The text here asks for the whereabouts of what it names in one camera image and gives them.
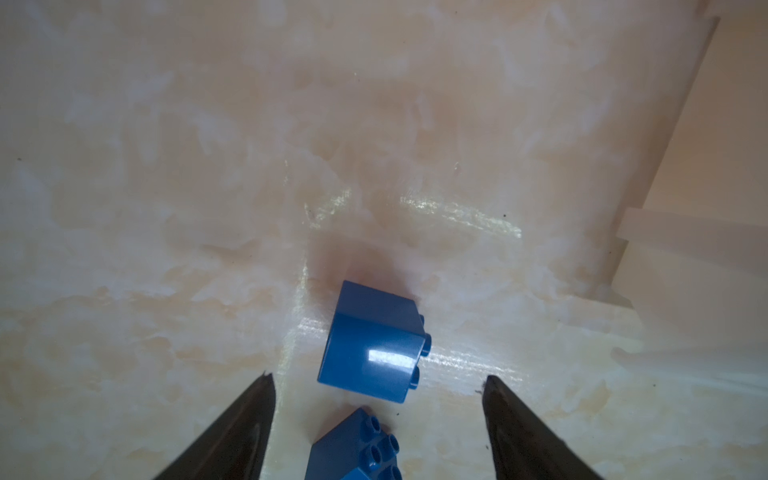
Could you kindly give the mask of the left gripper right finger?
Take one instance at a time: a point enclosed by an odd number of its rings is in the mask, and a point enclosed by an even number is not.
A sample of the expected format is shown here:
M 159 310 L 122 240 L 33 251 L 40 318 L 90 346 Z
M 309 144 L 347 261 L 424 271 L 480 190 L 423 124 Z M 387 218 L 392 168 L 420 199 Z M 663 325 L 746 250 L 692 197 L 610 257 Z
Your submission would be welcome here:
M 487 377 L 482 407 L 498 479 L 601 478 L 499 377 Z

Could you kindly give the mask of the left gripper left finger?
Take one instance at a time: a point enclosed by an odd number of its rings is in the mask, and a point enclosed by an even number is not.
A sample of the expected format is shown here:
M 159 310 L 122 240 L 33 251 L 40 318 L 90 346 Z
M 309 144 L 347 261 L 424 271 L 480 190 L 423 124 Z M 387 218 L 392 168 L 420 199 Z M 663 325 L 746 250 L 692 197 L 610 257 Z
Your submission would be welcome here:
M 271 374 L 264 374 L 156 479 L 257 479 L 275 408 L 274 379 Z

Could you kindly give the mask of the blue lego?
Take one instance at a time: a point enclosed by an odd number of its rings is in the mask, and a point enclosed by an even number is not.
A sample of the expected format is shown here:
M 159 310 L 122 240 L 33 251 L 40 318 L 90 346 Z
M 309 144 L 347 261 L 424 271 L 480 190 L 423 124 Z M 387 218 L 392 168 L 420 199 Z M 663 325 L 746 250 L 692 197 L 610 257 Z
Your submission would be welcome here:
M 346 280 L 318 381 L 402 404 L 418 388 L 419 360 L 429 356 L 431 347 L 414 300 Z
M 400 443 L 379 419 L 358 408 L 316 441 L 306 480 L 402 480 Z

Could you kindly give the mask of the white three-compartment bin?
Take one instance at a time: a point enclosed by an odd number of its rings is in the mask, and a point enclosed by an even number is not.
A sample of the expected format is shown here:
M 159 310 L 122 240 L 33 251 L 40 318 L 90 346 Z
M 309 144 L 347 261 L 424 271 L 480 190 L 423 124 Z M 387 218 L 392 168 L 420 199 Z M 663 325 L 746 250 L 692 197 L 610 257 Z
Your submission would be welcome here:
M 644 328 L 625 368 L 767 391 L 767 5 L 702 1 L 714 32 L 613 288 Z

